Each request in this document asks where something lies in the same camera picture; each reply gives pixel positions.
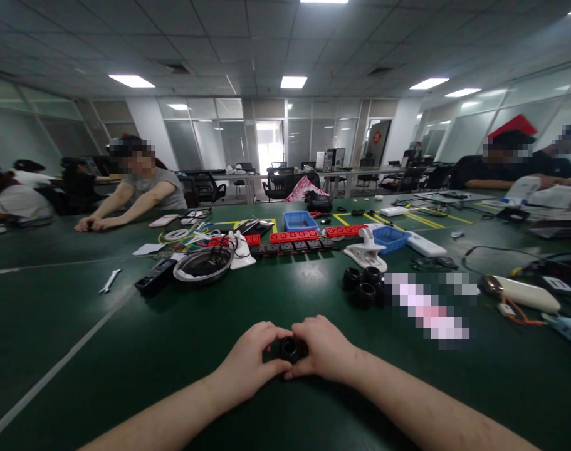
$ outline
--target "white line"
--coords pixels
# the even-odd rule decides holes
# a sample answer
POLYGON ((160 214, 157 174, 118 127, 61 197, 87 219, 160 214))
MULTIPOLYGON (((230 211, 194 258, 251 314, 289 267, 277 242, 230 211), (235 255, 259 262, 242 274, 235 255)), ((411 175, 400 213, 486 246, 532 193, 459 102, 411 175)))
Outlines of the white line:
POLYGON ((47 263, 44 265, 22 266, 22 267, 15 267, 15 268, 0 268, 0 271, 5 271, 5 270, 10 271, 11 270, 13 272, 13 271, 20 271, 22 269, 36 269, 36 268, 42 268, 42 267, 70 266, 70 265, 81 264, 81 263, 98 263, 98 262, 103 262, 103 261, 140 259, 140 258, 145 258, 145 257, 149 257, 149 255, 113 257, 113 258, 104 258, 104 259, 97 259, 97 260, 81 260, 81 261, 64 262, 64 263, 47 263))
POLYGON ((20 401, 16 403, 9 412, 3 415, 0 419, 0 433, 11 423, 11 421, 18 416, 20 412, 28 405, 30 401, 53 379, 53 377, 60 372, 60 370, 72 359, 78 351, 89 341, 95 333, 102 328, 102 326, 116 313, 127 301, 131 295, 135 293, 135 288, 130 286, 127 288, 126 293, 120 300, 116 302, 108 313, 84 336, 80 341, 72 347, 72 349, 59 361, 52 369, 43 376, 43 378, 34 384, 34 386, 25 394, 20 401))

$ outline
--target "pink bag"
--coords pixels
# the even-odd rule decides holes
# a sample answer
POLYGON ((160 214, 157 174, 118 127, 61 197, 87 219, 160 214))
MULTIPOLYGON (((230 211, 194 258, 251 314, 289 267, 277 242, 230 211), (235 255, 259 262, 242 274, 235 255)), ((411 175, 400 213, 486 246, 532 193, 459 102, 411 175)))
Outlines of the pink bag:
POLYGON ((320 195, 329 195, 321 188, 317 188, 314 186, 308 177, 305 175, 300 179, 298 184, 293 188, 291 194, 285 199, 285 202, 304 202, 304 197, 306 196, 307 191, 314 191, 320 195))

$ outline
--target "green table surface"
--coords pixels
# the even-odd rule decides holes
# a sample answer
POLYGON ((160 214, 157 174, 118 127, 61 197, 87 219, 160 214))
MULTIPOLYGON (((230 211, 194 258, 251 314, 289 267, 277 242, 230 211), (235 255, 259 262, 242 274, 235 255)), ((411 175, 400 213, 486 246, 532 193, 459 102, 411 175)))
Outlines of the green table surface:
MULTIPOLYGON (((396 197, 356 203, 340 199, 335 205, 369 210, 388 206, 396 197)), ((300 209, 303 204, 220 206, 211 220, 232 222, 254 215, 276 219, 283 230, 283 211, 300 209)), ((571 241, 544 241, 517 225, 483 221, 474 212, 452 211, 457 219, 411 213, 415 217, 395 217, 393 222, 445 247, 457 263, 477 245, 539 255, 571 251, 571 241), (464 237, 454 240, 450 233, 458 230, 464 237)), ((0 450, 77 448, 211 372, 252 324, 268 320, 290 327, 317 314, 334 322, 355 345, 491 416, 536 446, 571 449, 571 344, 551 329, 503 319, 497 302, 484 295, 455 296, 451 287, 438 284, 446 272, 440 270, 417 274, 417 282, 439 294, 441 304, 454 308, 470 338, 454 343, 429 340, 405 309, 356 310, 340 287, 343 271, 355 264, 338 251, 263 259, 230 271, 210 286, 173 283, 146 301, 132 284, 155 261, 131 253, 146 242, 157 242, 160 229, 147 224, 158 216, 102 234, 78 234, 72 230, 75 218, 60 218, 48 227, 0 236, 0 269, 18 269, 0 274, 0 418, 110 309, 124 303, 1 432, 0 450), (123 271, 112 290, 100 296, 99 289, 117 268, 123 271)), ((366 217, 340 218, 348 224, 369 222, 366 217)), ((334 218, 332 225, 337 224, 334 218)), ((410 261, 417 256, 405 247, 384 259, 388 272, 414 272, 410 261)), ((459 272, 507 276, 531 260, 480 249, 459 272)), ((314 377, 269 382, 251 401, 203 431, 189 448, 233 444, 251 449, 414 448, 353 390, 314 377)))

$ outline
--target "hand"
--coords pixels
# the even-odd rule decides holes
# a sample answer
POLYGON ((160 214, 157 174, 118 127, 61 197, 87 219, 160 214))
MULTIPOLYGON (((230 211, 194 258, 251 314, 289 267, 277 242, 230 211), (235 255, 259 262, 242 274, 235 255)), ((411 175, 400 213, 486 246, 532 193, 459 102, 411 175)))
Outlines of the hand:
POLYGON ((285 379, 315 374, 333 382, 352 384, 361 352, 326 317, 306 318, 291 330, 308 345, 308 357, 285 373, 285 379))
POLYGON ((530 177, 538 177, 540 179, 540 188, 538 188, 538 191, 548 189, 555 185, 554 179, 544 174, 531 174, 530 177))
POLYGON ((91 229, 95 232, 100 232, 105 229, 111 229, 112 227, 120 227, 128 224, 128 221, 124 216, 117 216, 114 218, 105 218, 96 220, 91 229))
POLYGON ((214 373, 208 376, 211 393, 225 410, 251 397, 276 375, 289 371, 291 363, 274 359, 262 363, 262 351, 269 352, 274 340, 293 336, 293 332, 271 322, 252 326, 237 340, 233 349, 214 373))
POLYGON ((96 223, 96 221, 99 221, 100 218, 98 218, 97 216, 87 216, 82 218, 80 221, 78 221, 78 224, 74 227, 74 230, 76 230, 77 232, 88 232, 91 230, 91 226, 96 223))

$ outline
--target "paper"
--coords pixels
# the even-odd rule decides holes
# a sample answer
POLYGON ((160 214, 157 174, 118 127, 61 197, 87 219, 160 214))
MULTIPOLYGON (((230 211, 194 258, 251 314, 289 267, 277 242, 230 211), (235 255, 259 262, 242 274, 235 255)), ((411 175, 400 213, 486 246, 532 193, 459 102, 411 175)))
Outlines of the paper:
POLYGON ((147 255, 147 254, 151 254, 152 252, 157 252, 160 249, 162 249, 165 246, 165 244, 144 244, 143 246, 141 246, 140 248, 138 248, 135 252, 133 252, 133 255, 147 255))

